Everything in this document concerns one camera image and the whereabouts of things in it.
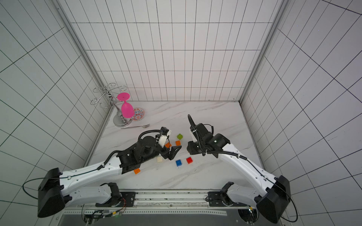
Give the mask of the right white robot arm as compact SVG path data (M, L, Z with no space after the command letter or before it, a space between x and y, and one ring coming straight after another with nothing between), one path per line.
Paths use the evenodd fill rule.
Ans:
M255 165L243 155L234 144L222 134L214 135L204 124L190 121L193 140L188 142L187 151L191 155L202 154L231 164L252 186L239 186L228 182L220 190L217 198L209 200L222 203L226 207L243 204L251 208L249 215L262 215L269 222L276 224L292 202L290 183L284 176L275 177Z

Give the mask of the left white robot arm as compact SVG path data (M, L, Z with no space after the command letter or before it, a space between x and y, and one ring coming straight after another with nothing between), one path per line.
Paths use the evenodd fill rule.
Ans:
M125 150L113 151L104 162L77 170L51 169L38 187L37 216L52 216L66 207L94 203L97 207L116 207L123 197L115 182L107 178L138 169L155 157L173 160L181 146L167 146L167 138L146 136Z

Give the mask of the blue lego brick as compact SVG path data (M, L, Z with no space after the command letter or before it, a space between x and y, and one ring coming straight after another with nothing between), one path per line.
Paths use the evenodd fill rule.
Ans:
M176 160L176 166L177 167L182 166L182 161L181 160Z

